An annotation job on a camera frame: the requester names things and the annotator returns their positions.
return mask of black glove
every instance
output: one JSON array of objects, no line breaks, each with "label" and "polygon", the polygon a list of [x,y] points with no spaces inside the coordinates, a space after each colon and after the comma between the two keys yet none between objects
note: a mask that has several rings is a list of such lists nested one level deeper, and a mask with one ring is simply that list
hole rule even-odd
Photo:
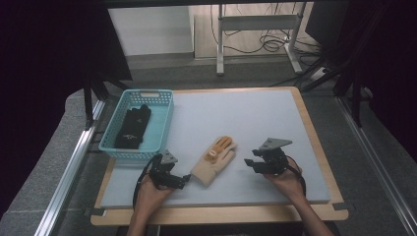
[{"label": "black glove", "polygon": [[114,143],[115,148],[138,149],[144,140],[151,111],[147,105],[127,110],[122,128]]}]

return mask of metal frame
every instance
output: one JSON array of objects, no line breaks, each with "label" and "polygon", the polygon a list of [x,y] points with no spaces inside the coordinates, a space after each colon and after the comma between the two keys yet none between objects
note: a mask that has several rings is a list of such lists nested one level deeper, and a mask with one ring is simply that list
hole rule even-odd
[{"label": "metal frame", "polygon": [[223,17],[223,5],[218,5],[218,45],[217,45],[217,74],[224,74],[223,32],[226,30],[292,30],[288,42],[284,44],[285,51],[296,74],[303,71],[294,54],[294,44],[300,30],[307,2],[303,2],[296,15],[273,16],[232,16]]},{"label": "metal frame", "polygon": [[[100,115],[103,107],[105,105],[104,101],[98,101],[95,104],[95,107],[92,112],[93,120],[97,120]],[[80,139],[74,149],[74,152],[71,156],[71,159],[67,165],[67,168],[62,175],[62,178],[58,184],[58,187],[55,190],[54,195],[52,196],[51,201],[49,202],[49,206],[43,215],[42,220],[40,221],[36,232],[34,233],[35,236],[40,235],[49,235],[55,225],[56,219],[58,217],[59,212],[61,211],[61,207],[64,204],[65,199],[67,198],[67,194],[71,189],[71,185],[79,167],[86,155],[89,142],[92,139],[92,135],[94,134],[96,123],[93,122],[91,127],[88,130],[82,132]]]},{"label": "metal frame", "polygon": [[339,104],[348,125],[350,126],[354,136],[358,140],[359,145],[364,151],[372,169],[375,172],[375,175],[380,181],[384,191],[387,194],[389,201],[391,202],[394,210],[398,214],[398,217],[402,222],[408,235],[417,235],[417,220],[411,207],[408,205],[406,199],[402,196],[402,194],[399,192],[399,190],[393,183],[392,179],[389,177],[387,170],[385,169],[383,163],[380,161],[377,152],[372,147],[363,129],[359,128],[356,125],[353,118],[350,116],[351,112],[349,109],[349,105],[346,103],[344,99],[340,97],[337,97],[336,101]]}]

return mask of gray floor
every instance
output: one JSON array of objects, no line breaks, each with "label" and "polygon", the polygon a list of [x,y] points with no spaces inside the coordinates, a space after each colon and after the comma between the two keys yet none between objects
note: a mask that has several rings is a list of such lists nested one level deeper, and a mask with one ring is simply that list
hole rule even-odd
[{"label": "gray floor", "polygon": [[[225,75],[215,75],[212,60],[190,55],[130,58],[134,77],[126,84],[140,89],[211,89],[268,87],[294,76],[285,57],[226,60]],[[284,84],[291,86],[294,82]],[[336,223],[341,235],[408,235],[331,93],[332,81],[303,93],[303,99],[349,208],[349,218]],[[108,85],[113,94],[121,90]],[[108,109],[115,105],[109,102]],[[413,211],[417,209],[417,165],[362,104],[363,130],[388,174]],[[0,235],[33,235],[85,125],[82,92],[71,95],[60,126],[39,163],[0,222]],[[108,157],[97,152],[105,123],[97,130],[53,235],[115,235],[117,227],[96,227],[86,210],[92,208]]]}]

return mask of wrist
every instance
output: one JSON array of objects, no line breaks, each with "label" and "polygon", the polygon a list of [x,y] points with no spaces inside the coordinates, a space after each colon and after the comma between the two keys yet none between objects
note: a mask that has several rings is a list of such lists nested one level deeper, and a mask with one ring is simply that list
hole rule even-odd
[{"label": "wrist", "polygon": [[147,227],[148,217],[146,215],[135,213],[131,217],[127,236],[142,236]]},{"label": "wrist", "polygon": [[149,210],[145,210],[143,208],[141,208],[141,210],[135,209],[135,211],[133,212],[132,215],[132,219],[136,219],[137,221],[144,221],[147,222],[148,219],[150,218],[150,211]]},{"label": "wrist", "polygon": [[308,206],[309,202],[306,199],[306,197],[304,197],[304,195],[299,195],[299,196],[293,196],[291,198],[289,198],[289,201],[296,207],[303,207],[303,206]]}]

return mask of human hand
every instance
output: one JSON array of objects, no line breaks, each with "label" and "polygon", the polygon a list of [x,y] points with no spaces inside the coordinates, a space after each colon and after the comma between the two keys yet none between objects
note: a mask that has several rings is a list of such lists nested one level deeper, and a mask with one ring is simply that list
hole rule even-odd
[{"label": "human hand", "polygon": [[134,213],[149,217],[162,205],[174,190],[175,189],[172,188],[158,190],[154,186],[149,175],[146,174],[138,192]]},{"label": "human hand", "polygon": [[[298,170],[301,174],[303,170],[295,163],[295,161],[289,157],[287,157],[287,159],[288,164],[295,170]],[[287,197],[291,203],[294,204],[305,199],[300,179],[292,171],[286,169],[280,175],[264,174],[264,177],[270,180],[276,189]]]},{"label": "human hand", "polygon": [[175,189],[158,190],[149,175],[146,174],[141,182],[141,188],[136,198],[134,212],[129,225],[127,236],[143,236],[149,217],[162,205]]}]

